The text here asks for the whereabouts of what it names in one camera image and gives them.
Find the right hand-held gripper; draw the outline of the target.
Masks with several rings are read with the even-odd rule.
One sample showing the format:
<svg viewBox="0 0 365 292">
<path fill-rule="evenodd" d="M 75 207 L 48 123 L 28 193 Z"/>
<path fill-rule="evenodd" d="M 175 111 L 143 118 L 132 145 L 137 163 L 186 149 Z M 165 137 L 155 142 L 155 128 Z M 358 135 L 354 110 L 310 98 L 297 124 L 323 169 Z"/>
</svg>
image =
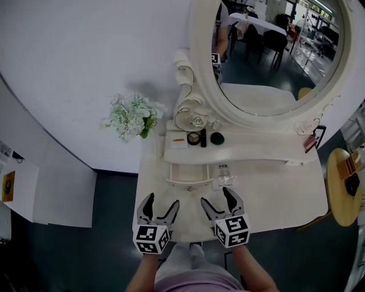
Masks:
<svg viewBox="0 0 365 292">
<path fill-rule="evenodd" d="M 230 213 L 219 211 L 205 198 L 201 198 L 201 206 L 212 223 L 214 236 L 225 248 L 244 245 L 250 237 L 250 222 L 244 212 L 242 198 L 232 189 L 223 187 Z"/>
</svg>

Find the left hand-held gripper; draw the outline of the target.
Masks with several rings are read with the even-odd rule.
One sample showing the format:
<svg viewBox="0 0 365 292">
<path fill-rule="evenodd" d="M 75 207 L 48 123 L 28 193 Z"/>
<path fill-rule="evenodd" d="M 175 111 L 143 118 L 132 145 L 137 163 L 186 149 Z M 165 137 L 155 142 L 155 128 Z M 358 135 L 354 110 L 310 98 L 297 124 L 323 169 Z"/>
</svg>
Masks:
<svg viewBox="0 0 365 292">
<path fill-rule="evenodd" d="M 161 254 L 171 239 L 170 231 L 180 208 L 176 200 L 166 214 L 153 218 L 154 193 L 150 193 L 139 205 L 136 211 L 137 225 L 133 231 L 133 243 L 143 254 Z"/>
</svg>

